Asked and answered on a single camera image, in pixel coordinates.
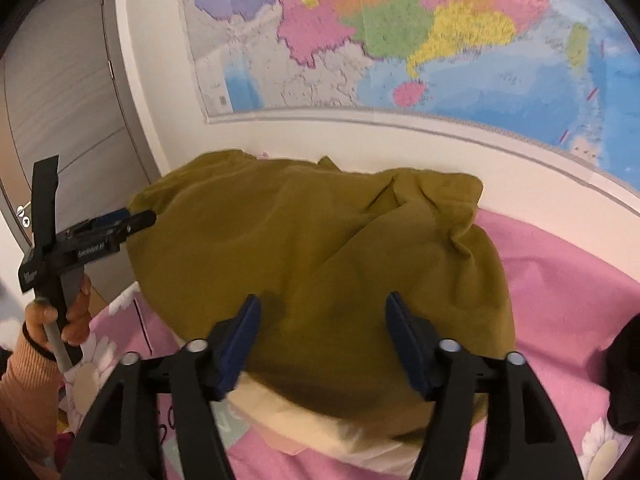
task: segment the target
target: black wristband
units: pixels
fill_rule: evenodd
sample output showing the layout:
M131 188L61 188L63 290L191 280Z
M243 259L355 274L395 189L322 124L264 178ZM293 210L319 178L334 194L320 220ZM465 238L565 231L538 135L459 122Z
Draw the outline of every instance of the black wristband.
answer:
M49 352L49 350L47 350L46 348L43 348L38 343L36 343L33 339L31 339L31 336L29 335L29 331L27 330L26 323L22 325L22 335L27 340L29 345L31 345L31 348L33 348L38 354L40 354L45 359L48 359L49 361L56 362L55 355L53 355L51 352Z

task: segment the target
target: map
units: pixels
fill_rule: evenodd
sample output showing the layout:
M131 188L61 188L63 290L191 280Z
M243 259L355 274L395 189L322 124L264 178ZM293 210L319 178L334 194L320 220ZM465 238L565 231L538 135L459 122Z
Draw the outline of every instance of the map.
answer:
M183 0L206 115L376 108L557 146L640 189L640 54L603 0Z

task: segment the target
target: black cloth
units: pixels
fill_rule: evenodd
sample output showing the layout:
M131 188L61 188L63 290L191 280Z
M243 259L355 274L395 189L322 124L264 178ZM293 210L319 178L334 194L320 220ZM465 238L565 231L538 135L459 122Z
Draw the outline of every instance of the black cloth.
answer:
M606 367L609 424L618 433L632 435L640 426L640 314L607 349Z

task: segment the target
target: map of china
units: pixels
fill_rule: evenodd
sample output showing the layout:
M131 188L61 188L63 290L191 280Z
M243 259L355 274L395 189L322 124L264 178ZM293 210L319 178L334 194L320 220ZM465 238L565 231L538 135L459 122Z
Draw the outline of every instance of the map of china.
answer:
M277 0L195 0L217 20L255 17ZM424 89L418 69L465 49L506 45L540 20L549 0L279 0L278 37L300 65L315 67L314 54L350 40L372 59L402 59L415 79L398 91L410 104Z

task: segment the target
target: hand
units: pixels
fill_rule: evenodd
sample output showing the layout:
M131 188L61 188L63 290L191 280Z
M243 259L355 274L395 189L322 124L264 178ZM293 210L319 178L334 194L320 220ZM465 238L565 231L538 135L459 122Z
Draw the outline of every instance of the hand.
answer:
M69 322L62 331L62 341L71 346L80 346L89 337L89 300L91 298L91 280L87 275L82 279L80 292L76 300L66 310L66 320ZM29 336L38 345L51 350L44 325L54 322L58 318L58 311L43 301L33 301L25 310L25 323Z

